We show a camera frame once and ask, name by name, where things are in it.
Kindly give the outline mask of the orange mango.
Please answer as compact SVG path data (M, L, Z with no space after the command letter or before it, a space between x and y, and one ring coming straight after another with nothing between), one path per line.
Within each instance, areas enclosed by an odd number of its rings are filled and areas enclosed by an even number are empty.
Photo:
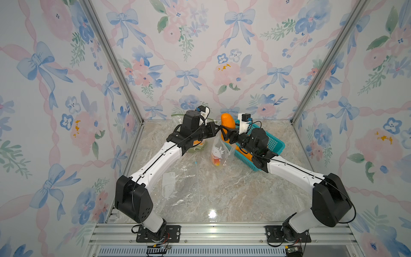
M222 139L225 142L232 144L232 142L230 141L230 135L232 130L236 128L236 124L233 117L229 113L224 113L221 115L221 126Z

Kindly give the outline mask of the clear plastic bag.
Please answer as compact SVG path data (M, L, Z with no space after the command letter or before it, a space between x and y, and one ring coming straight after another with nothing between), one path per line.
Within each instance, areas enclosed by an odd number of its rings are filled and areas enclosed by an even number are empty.
M222 158L222 163L218 168L221 168L223 166L228 166L234 158L234 153L235 153L235 147L225 142L221 136L217 136L214 139L213 145L211 148L211 156L214 155L219 158Z
M200 203L200 172L197 161L174 167L163 174L156 189L158 208L183 208Z

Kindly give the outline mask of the red green mango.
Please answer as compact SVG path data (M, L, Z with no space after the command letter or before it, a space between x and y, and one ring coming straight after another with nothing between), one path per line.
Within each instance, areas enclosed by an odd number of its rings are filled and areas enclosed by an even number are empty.
M219 167L222 163L222 158L219 158L217 156L212 155L211 156L211 162L214 166Z

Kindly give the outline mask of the clear zip-top bag green print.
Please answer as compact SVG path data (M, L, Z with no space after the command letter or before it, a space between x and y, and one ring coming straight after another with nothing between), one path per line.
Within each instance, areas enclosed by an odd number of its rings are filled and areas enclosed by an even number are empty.
M181 148L183 155L195 146L196 141L207 139L203 137L205 125L199 125L200 117L200 113L196 110L187 111L183 117L183 123L167 137L167 142L175 143Z

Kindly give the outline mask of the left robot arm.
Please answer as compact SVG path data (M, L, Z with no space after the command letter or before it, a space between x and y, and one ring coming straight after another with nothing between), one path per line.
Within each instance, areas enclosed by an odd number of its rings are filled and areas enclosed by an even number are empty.
M154 157L129 177L122 175L116 182L114 206L117 210L143 225L157 239L164 237L167 222L154 211L151 191L163 174L195 146L196 142L213 138L219 126L207 122L210 108L199 106L189 110L167 137Z

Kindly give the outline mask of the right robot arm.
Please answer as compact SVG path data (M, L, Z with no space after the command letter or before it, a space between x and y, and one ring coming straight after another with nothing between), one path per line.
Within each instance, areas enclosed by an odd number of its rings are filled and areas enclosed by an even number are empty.
M300 234L320 225L335 227L355 220L355 206L336 174L316 173L285 160L268 148L269 138L262 128L247 134L225 126L222 134L224 140L237 143L240 150L250 154L258 169L293 183L312 197L311 207L292 214L283 222L284 240L294 242Z

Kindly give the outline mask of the teal plastic basket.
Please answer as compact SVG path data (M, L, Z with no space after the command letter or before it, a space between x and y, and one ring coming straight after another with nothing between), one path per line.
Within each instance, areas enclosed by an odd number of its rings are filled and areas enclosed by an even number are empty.
M239 131L239 121L235 121L235 124L234 130ZM285 144L255 123L248 128L247 134L249 143L245 148L241 148L237 143L232 144L235 147L234 156L253 171L268 173L269 162L283 151Z

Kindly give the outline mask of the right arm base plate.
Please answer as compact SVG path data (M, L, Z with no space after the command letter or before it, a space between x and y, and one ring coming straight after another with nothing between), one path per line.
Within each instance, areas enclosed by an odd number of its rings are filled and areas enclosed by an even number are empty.
M296 233L291 228L283 226L265 226L265 234L269 243L295 243L297 240L302 243L311 243L309 231Z

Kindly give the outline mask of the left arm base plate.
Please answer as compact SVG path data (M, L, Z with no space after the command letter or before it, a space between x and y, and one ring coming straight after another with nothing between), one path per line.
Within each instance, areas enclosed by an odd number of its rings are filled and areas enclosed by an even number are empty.
M134 226L132 232L136 234L137 243L178 243L181 236L181 226L162 226L158 232L152 232L143 225Z

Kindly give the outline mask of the aluminium frame rail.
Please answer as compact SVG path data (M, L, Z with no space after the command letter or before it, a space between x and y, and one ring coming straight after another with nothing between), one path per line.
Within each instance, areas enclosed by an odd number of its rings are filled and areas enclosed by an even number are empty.
M85 257L289 257L286 243L269 243L264 223L184 223L179 241L157 248L137 242L132 224L104 224L95 228ZM320 226L309 230L311 241L297 243L302 257L362 257L348 226Z

